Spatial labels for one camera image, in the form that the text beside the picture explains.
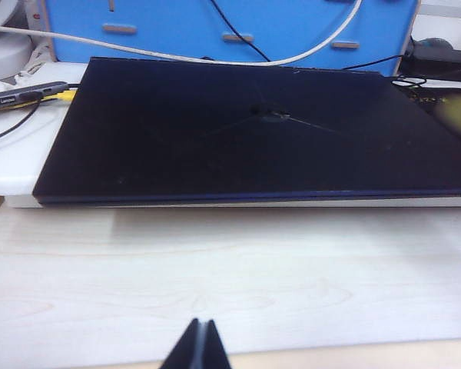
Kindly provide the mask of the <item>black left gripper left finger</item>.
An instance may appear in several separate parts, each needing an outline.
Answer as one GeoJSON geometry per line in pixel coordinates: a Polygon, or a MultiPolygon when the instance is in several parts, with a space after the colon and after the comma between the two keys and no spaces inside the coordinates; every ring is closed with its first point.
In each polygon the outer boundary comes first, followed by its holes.
{"type": "Polygon", "coordinates": [[[180,369],[191,366],[196,352],[197,335],[200,327],[200,321],[194,318],[164,359],[161,369],[180,369]]]}

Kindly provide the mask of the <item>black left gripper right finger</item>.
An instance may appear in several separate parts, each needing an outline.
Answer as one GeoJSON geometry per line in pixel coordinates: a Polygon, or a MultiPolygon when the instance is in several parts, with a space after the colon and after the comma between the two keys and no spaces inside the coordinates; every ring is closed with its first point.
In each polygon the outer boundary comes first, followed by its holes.
{"type": "Polygon", "coordinates": [[[209,320],[205,324],[203,344],[202,368],[231,369],[230,361],[213,320],[209,320]]]}

